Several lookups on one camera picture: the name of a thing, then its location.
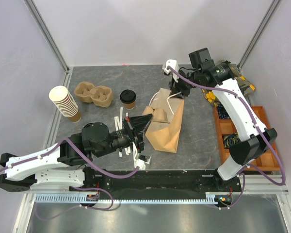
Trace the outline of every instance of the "brown paper bag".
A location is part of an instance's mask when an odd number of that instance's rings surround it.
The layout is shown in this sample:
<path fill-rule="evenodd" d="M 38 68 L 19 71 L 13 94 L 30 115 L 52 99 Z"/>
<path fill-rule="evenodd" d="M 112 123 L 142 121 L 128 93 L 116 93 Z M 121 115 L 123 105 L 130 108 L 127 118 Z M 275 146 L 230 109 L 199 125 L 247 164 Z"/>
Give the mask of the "brown paper bag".
<path fill-rule="evenodd" d="M 167 103 L 169 94 L 170 90 L 161 88 L 150 104 L 154 111 L 157 108 L 162 108 L 167 113 L 167 123 L 152 120 L 145 136 L 155 150 L 176 153 L 182 124 L 184 100 L 179 98 L 169 99 L 171 109 L 175 113 L 173 115 Z"/>

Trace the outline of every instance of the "metal frame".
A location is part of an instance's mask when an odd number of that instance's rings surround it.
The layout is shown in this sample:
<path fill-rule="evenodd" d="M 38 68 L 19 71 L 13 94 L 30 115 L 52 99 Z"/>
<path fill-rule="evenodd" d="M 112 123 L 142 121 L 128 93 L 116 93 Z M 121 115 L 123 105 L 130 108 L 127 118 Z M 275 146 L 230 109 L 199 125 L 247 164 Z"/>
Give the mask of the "metal frame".
<path fill-rule="evenodd" d="M 258 29 L 254 33 L 246 51 L 244 52 L 241 60 L 239 61 L 238 65 L 237 65 L 238 69 L 241 69 L 243 67 L 243 65 L 245 64 L 245 62 L 247 61 L 252 50 L 254 49 L 254 47 L 256 46 L 258 40 L 260 39 L 262 33 L 264 32 L 268 22 L 271 20 L 274 12 L 278 8 L 278 5 L 280 4 L 280 2 L 281 2 L 281 0 L 273 0 L 272 1 L 271 5 L 269 6 L 269 8 L 267 9 L 267 11 L 265 13 L 260 25 L 258 26 Z"/>
<path fill-rule="evenodd" d="M 28 6 L 29 10 L 31 11 L 32 16 L 36 20 L 39 28 L 42 31 L 42 34 L 46 38 L 49 46 L 55 53 L 60 65 L 66 71 L 64 86 L 68 87 L 72 75 L 73 68 L 69 68 L 67 63 L 65 62 L 63 56 L 61 55 L 54 39 L 52 38 L 45 22 L 43 21 L 36 5 L 34 4 L 33 0 L 24 0 L 26 5 Z M 250 56 L 252 50 L 254 49 L 255 45 L 257 44 L 259 38 L 261 37 L 262 33 L 264 32 L 268 22 L 270 21 L 272 15 L 278 8 L 281 0 L 273 0 L 270 7 L 268 8 L 265 16 L 263 17 L 258 29 L 256 30 L 255 34 L 253 35 L 248 47 L 245 50 L 239 64 L 238 68 L 241 69 L 245 62 L 247 61 L 248 57 Z M 44 147 L 49 147 L 54 144 L 56 139 L 56 134 L 58 131 L 59 123 L 60 123 L 61 114 L 56 109 L 53 115 L 52 123 L 49 128 L 48 138 L 44 144 Z M 280 175 L 272 175 L 273 179 L 281 179 Z M 65 190 L 59 190 L 57 193 L 64 193 Z M 244 195 L 268 195 L 268 194 L 277 194 L 278 203 L 281 209 L 281 213 L 285 220 L 288 232 L 291 233 L 291 200 L 286 186 L 278 187 L 269 183 L 261 175 L 246 175 L 246 187 L 244 191 Z M 25 233 L 29 220 L 33 210 L 33 204 L 35 200 L 36 194 L 33 193 L 25 193 L 23 196 L 23 200 L 18 212 L 18 216 L 15 222 L 15 226 L 13 229 L 13 233 Z"/>
<path fill-rule="evenodd" d="M 67 88 L 69 87 L 69 84 L 70 84 L 72 72 L 73 72 L 73 67 L 71 67 L 65 75 L 63 86 Z M 50 147 L 51 145 L 55 143 L 60 118 L 61 118 L 61 114 L 59 110 L 56 108 L 53 114 L 52 123 L 49 127 L 48 137 L 44 144 L 44 148 Z M 35 196 L 36 194 L 31 193 L 31 192 L 24 194 L 12 233 L 25 233 L 27 231 L 27 228 L 29 226 L 28 225 L 29 220 L 33 211 Z"/>
<path fill-rule="evenodd" d="M 67 65 L 64 57 L 62 56 L 62 54 L 60 53 L 52 35 L 50 34 L 44 20 L 42 19 L 42 16 L 40 14 L 40 12 L 38 11 L 35 3 L 33 2 L 33 0 L 24 0 L 24 2 L 26 3 L 28 9 L 31 12 L 31 15 L 33 16 L 33 18 L 35 19 L 35 21 L 37 22 L 43 36 L 45 37 L 45 39 L 47 40 L 50 48 L 52 49 L 52 51 L 54 52 L 55 56 L 57 57 L 61 67 L 68 72 L 69 71 L 69 66 Z"/>

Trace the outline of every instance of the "white wall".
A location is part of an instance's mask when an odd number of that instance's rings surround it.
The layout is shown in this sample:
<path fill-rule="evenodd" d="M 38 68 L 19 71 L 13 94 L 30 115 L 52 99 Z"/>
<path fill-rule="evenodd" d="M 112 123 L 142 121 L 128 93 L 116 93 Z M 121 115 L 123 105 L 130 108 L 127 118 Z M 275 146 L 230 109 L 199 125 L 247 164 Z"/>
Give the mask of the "white wall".
<path fill-rule="evenodd" d="M 291 194 L 291 0 L 281 2 L 243 68 L 256 87 L 254 104 L 266 109 Z"/>
<path fill-rule="evenodd" d="M 34 0 L 70 66 L 148 65 L 208 47 L 239 62 L 271 0 Z"/>
<path fill-rule="evenodd" d="M 40 150 L 55 107 L 48 92 L 64 81 L 23 0 L 0 0 L 0 156 Z M 0 233 L 10 233 L 22 194 L 0 190 Z"/>

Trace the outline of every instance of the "orange wooden box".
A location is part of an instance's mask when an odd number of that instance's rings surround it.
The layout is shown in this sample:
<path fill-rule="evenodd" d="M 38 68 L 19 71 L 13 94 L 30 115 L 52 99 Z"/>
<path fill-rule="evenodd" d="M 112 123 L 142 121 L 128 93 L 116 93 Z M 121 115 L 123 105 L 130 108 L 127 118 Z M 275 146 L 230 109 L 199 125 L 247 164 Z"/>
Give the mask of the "orange wooden box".
<path fill-rule="evenodd" d="M 264 108 L 262 106 L 251 106 L 252 110 L 258 116 L 258 118 L 270 129 L 270 124 L 267 120 Z M 224 148 L 223 137 L 232 133 L 237 133 L 236 128 L 230 119 L 219 119 L 217 107 L 213 109 L 215 127 L 217 129 L 217 137 L 219 143 L 219 151 L 221 156 L 221 163 L 224 163 L 225 160 L 230 156 L 229 149 Z M 273 143 L 273 148 L 278 154 L 276 144 Z M 270 150 L 261 155 L 258 159 L 252 162 L 252 164 L 258 166 L 262 171 L 279 171 L 279 164 Z M 246 168 L 246 170 L 255 170 L 253 167 Z"/>

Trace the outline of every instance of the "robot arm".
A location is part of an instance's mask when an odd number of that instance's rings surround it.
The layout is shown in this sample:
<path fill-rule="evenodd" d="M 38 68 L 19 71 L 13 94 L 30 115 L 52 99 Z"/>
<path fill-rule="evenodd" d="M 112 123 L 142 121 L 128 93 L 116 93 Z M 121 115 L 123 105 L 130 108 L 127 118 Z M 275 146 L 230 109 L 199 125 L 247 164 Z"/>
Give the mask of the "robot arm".
<path fill-rule="evenodd" d="M 123 129 L 111 133 L 101 122 L 89 123 L 81 133 L 73 134 L 69 139 L 91 161 L 92 154 L 101 157 L 117 149 L 131 147 L 135 168 L 138 166 L 140 169 L 146 169 L 151 158 L 140 155 L 140 152 L 144 150 L 143 134 L 151 119 L 152 114 L 126 117 L 123 120 Z M 30 188 L 68 189 L 70 186 L 81 187 L 86 183 L 92 184 L 90 174 L 92 169 L 83 171 L 54 169 L 86 164 L 86 161 L 67 142 L 61 143 L 55 149 L 56 146 L 53 145 L 45 150 L 21 157 L 9 153 L 3 154 L 0 164 L 10 169 L 0 175 L 0 188 L 9 192 L 21 192 Z M 42 154 L 51 150 L 53 150 L 52 153 L 41 157 Z M 30 158 L 37 159 L 13 167 L 13 164 Z"/>
<path fill-rule="evenodd" d="M 277 132 L 275 129 L 268 130 L 252 111 L 238 87 L 232 70 L 228 66 L 229 62 L 221 62 L 215 65 L 207 48 L 192 52 L 189 54 L 189 57 L 194 71 L 185 74 L 180 70 L 179 73 L 183 77 L 202 86 L 215 87 L 237 93 L 238 97 L 245 101 L 245 104 L 247 104 L 257 122 L 256 124 L 252 122 L 247 108 L 234 95 L 225 91 L 213 90 L 214 95 L 225 107 L 233 121 L 241 140 L 240 143 L 230 147 L 229 151 L 231 156 L 217 169 L 220 178 L 227 181 L 235 177 L 246 164 L 260 157 L 268 149 L 257 131 L 256 126 L 262 130 L 262 133 L 270 143 L 276 139 Z M 163 65 L 163 70 L 166 75 L 169 74 L 167 72 L 169 70 L 168 66 L 178 71 L 177 62 L 175 60 L 168 60 Z M 195 88 L 184 80 L 175 77 L 172 78 L 169 87 L 171 94 L 181 92 L 178 96 L 180 98 L 187 97 L 190 90 Z"/>

